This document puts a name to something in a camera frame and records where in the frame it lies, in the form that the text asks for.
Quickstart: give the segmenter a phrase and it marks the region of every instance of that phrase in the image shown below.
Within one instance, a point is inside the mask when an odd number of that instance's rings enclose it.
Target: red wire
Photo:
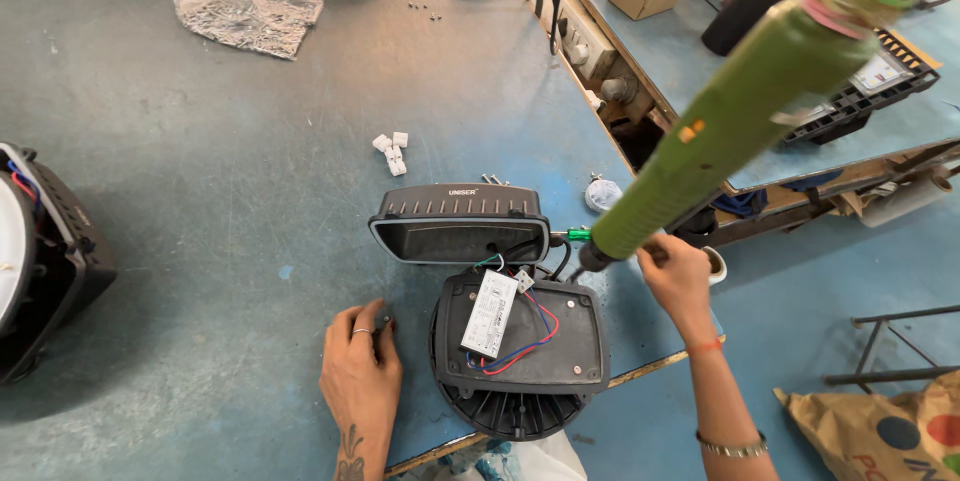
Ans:
[[[509,268],[507,269],[507,273],[510,274],[510,277],[513,277],[513,276],[514,276],[514,274],[510,271]],[[524,291],[524,292],[523,292],[523,295],[526,296],[528,300],[530,300],[530,303],[533,303],[533,304],[534,304],[534,307],[541,308],[541,309],[543,309],[543,312],[549,314],[549,315],[550,315],[550,318],[552,318],[552,319],[553,319],[553,322],[554,322],[553,330],[550,331],[550,334],[547,335],[547,336],[545,336],[545,337],[543,337],[542,339],[538,340],[538,342],[541,342],[541,343],[542,343],[543,341],[545,341],[545,340],[547,340],[547,339],[552,339],[553,336],[554,336],[555,334],[557,334],[557,329],[560,329],[560,320],[557,319],[557,316],[556,316],[556,315],[553,315],[552,312],[550,312],[549,310],[547,310],[544,305],[542,305],[542,304],[537,303],[536,301],[534,301],[534,298],[530,296],[530,293],[527,293],[526,291]],[[533,346],[530,346],[530,347],[528,347],[527,349],[525,349],[525,350],[523,350],[522,352],[520,352],[519,355],[517,355],[516,357],[514,357],[514,358],[510,361],[510,363],[504,364],[503,366],[499,367],[497,370],[484,370],[484,371],[483,371],[483,374],[484,374],[484,375],[487,375],[487,376],[490,376],[490,377],[492,377],[493,375],[499,375],[500,373],[506,371],[507,369],[510,369],[510,365],[512,365],[512,364],[517,363],[518,361],[520,361],[520,359],[521,359],[524,355],[526,355],[527,353],[533,351],[535,348],[536,348],[536,346],[534,346],[534,345],[533,345]],[[484,364],[484,360],[483,360],[483,358],[480,358],[480,366],[483,367],[483,364]]]
[[[26,184],[24,184],[23,181],[20,180],[20,176],[17,174],[16,171],[11,173],[9,177],[11,180],[13,180],[14,183],[16,183],[16,186],[20,187],[21,189],[23,189],[23,192],[30,195],[30,200],[32,200],[34,204],[37,203],[37,195],[34,193],[33,189],[28,187]]]

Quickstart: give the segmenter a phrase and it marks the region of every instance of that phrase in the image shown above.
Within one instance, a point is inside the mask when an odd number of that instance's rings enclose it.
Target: metal stand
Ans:
[[[901,312],[898,314],[874,315],[871,317],[852,317],[850,321],[853,322],[853,326],[855,328],[861,328],[864,324],[871,322],[875,323],[873,326],[873,332],[870,333],[870,340],[867,340],[867,347],[864,348],[863,355],[860,357],[860,363],[856,366],[856,372],[853,374],[825,374],[823,376],[823,382],[826,385],[856,384],[860,386],[860,389],[863,391],[872,394],[873,391],[867,386],[867,384],[878,382],[928,380],[940,377],[947,373],[952,373],[954,371],[960,371],[960,365],[941,366],[940,364],[937,364],[937,362],[934,361],[929,354],[921,350],[917,344],[913,343],[913,340],[908,339],[899,328],[894,327],[894,324],[891,323],[892,320],[918,318],[920,316],[933,316],[935,314],[948,314],[952,312],[960,312],[960,305],[927,310],[915,310],[912,312]],[[931,367],[864,372],[863,368],[867,366],[868,360],[870,362],[873,361],[873,356],[871,354],[874,350],[874,343],[877,341],[877,336],[881,334],[882,328],[890,329],[890,332],[893,333],[896,338],[902,340],[906,346],[910,347],[910,350],[917,352],[920,357],[922,357],[931,365]]]

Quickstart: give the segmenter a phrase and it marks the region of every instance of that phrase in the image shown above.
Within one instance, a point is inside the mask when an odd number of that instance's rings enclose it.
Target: paper bag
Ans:
[[[960,481],[960,371],[893,398],[774,394],[840,481]]]

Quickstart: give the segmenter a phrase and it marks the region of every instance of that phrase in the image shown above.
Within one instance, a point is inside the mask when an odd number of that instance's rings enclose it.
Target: wrist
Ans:
[[[340,433],[335,475],[343,473],[344,478],[364,481],[383,479],[390,437],[390,430],[352,424],[346,432]]]
[[[671,315],[679,337],[688,347],[712,342],[717,338],[717,328],[709,308],[703,311],[683,312]]]

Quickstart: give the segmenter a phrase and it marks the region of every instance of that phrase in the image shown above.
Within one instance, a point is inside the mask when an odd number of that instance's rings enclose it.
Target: bracelet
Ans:
[[[720,341],[720,337],[706,343],[690,346],[686,349],[686,354],[693,355],[694,353],[709,352],[711,350],[723,350],[723,342]]]
[[[743,447],[726,447],[725,445],[710,443],[705,440],[703,436],[700,436],[699,430],[697,431],[697,442],[700,442],[701,448],[713,454],[735,459],[746,459],[749,457],[759,457],[767,452],[767,437],[763,436],[763,433],[759,430],[757,430],[756,433],[760,435],[760,441],[751,443],[750,445],[744,445]]]

